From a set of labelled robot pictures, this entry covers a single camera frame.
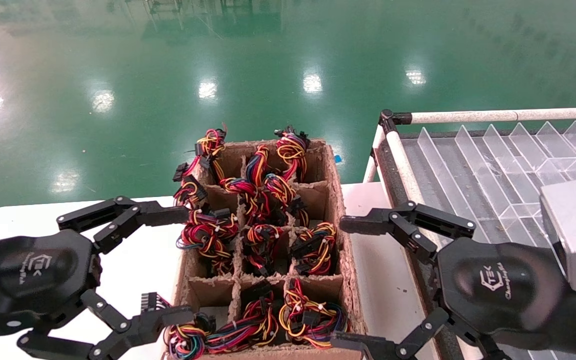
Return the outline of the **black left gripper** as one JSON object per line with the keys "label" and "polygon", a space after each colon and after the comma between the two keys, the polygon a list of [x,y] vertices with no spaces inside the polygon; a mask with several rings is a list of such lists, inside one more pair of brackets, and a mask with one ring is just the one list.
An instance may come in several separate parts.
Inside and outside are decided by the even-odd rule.
{"label": "black left gripper", "polygon": [[[127,319],[93,290],[101,284],[98,254],[107,255],[142,226],[183,224],[190,213],[119,196],[58,216],[62,231],[55,234],[0,239],[0,337],[34,328],[17,341],[33,358],[118,360],[133,347],[157,342],[167,327],[192,321],[189,307],[150,303],[154,292],[142,297],[147,310]],[[80,234],[102,225],[93,243]],[[50,336],[85,306],[110,328],[105,339],[91,344]]]}

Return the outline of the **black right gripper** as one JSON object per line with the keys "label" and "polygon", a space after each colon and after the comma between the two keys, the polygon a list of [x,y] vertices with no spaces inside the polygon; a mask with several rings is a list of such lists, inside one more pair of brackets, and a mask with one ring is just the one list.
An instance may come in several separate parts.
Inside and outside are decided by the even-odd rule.
{"label": "black right gripper", "polygon": [[[341,216],[349,234],[391,235],[423,264],[436,260],[441,304],[402,342],[334,331],[334,347],[361,352],[369,360],[414,360],[442,328],[477,347],[485,360],[507,360],[496,342],[548,346],[549,322],[569,284],[553,251],[519,243],[471,240],[470,219],[408,201],[395,208],[372,208],[365,216]],[[439,251],[425,229],[454,240]]]}

